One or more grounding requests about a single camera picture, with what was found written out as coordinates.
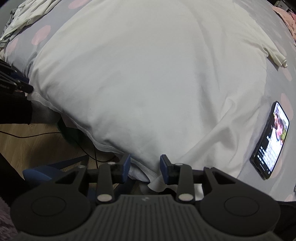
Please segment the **cream white garment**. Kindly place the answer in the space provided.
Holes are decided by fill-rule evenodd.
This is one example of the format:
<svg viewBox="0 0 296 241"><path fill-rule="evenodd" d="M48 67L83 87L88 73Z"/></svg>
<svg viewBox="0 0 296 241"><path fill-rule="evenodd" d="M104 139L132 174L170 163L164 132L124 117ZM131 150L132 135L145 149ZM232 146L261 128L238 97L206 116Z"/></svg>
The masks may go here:
<svg viewBox="0 0 296 241"><path fill-rule="evenodd" d="M13 39L24 27L32 25L41 17L49 13L60 0L33 0L24 1L17 8L12 9L10 18L1 34L1 50L10 39Z"/></svg>

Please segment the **pink garment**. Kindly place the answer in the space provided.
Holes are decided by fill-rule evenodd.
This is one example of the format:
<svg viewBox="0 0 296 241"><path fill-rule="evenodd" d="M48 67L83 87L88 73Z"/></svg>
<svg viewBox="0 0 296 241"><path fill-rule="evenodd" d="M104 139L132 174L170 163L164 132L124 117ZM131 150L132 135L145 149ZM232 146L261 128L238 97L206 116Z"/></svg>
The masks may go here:
<svg viewBox="0 0 296 241"><path fill-rule="evenodd" d="M294 13L288 13L284 9L273 6L272 9L282 18L283 22L289 29L293 39L295 40L295 16Z"/></svg>

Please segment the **grey pink-dotted bed sheet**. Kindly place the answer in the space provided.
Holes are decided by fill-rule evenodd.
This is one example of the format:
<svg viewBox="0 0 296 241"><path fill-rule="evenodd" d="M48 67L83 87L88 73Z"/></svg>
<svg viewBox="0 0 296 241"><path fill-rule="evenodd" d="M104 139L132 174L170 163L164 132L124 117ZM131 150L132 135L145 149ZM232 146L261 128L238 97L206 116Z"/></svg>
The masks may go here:
<svg viewBox="0 0 296 241"><path fill-rule="evenodd" d="M90 2L60 1L49 13L32 25L24 27L13 39L10 39L7 46L1 50L1 59L15 67L29 79L37 54L60 27ZM287 64L284 67L277 66L270 58L267 59L266 83L264 95L261 99L260 111L245 155L245 162L238 177L235 178L265 192L276 200L293 201L295 200L295 47L292 45L291 38L288 37L284 25L268 2L234 2L249 13L287 59ZM40 104L46 109L53 110L37 100L32 100L31 94L28 96L29 100ZM250 157L259 141L271 106L275 101L278 101L283 107L290 121L290 127L273 173L269 179L264 180L251 164ZM70 123L79 129L69 117L61 113L59 114L67 118ZM151 188L149 179L142 176L142 171L133 160L129 176L130 178L148 183L149 188ZM160 188L155 191L162 191L165 187L166 185L160 172Z"/></svg>

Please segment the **black smartphone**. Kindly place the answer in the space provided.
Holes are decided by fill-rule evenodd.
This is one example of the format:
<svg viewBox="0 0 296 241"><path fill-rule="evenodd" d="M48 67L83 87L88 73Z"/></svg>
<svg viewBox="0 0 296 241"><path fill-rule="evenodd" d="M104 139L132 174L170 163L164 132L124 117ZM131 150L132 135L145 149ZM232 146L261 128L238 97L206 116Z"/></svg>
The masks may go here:
<svg viewBox="0 0 296 241"><path fill-rule="evenodd" d="M287 137L290 121L283 107L275 101L257 142L251 154L250 162L260 177L267 180L271 177L278 162Z"/></svg>

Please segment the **white t-shirt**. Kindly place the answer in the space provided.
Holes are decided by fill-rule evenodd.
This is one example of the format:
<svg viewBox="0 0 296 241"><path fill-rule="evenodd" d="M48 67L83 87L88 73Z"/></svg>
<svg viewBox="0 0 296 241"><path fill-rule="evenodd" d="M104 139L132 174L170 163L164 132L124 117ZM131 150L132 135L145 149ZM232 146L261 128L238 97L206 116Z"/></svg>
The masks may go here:
<svg viewBox="0 0 296 241"><path fill-rule="evenodd" d="M37 54L30 97L130 153L151 189L162 154L238 177L268 58L287 64L234 1L91 1Z"/></svg>

